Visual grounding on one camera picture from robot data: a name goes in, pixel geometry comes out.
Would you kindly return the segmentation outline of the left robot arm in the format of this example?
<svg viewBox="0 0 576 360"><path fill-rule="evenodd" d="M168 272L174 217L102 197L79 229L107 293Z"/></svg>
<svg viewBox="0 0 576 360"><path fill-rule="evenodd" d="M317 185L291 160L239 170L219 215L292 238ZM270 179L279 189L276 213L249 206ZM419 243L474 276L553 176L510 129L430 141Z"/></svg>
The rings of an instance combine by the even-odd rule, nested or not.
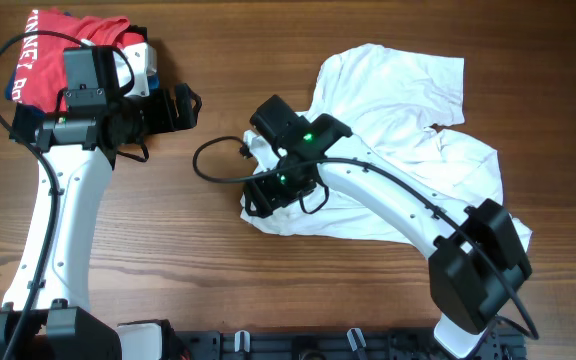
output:
<svg viewBox="0 0 576 360"><path fill-rule="evenodd" d="M26 245L0 308L0 359L178 359L164 320L110 327L92 315L88 271L97 212L126 144L188 130L200 97L186 84L136 95L109 46L68 48L67 85L30 146L39 184Z"/></svg>

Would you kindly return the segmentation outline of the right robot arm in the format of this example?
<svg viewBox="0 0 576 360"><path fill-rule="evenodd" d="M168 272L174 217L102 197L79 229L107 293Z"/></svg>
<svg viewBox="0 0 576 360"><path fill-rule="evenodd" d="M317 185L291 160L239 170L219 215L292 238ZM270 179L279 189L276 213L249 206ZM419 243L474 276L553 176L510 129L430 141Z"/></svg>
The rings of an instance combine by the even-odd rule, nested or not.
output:
<svg viewBox="0 0 576 360"><path fill-rule="evenodd" d="M474 206L432 190L341 121L329 114L308 121L277 95L258 107L250 123L279 159L246 181L245 212L267 218L303 204L316 186L356 200L427 259L431 298L441 312L434 340L454 359L474 355L532 273L509 212L492 199Z"/></svg>

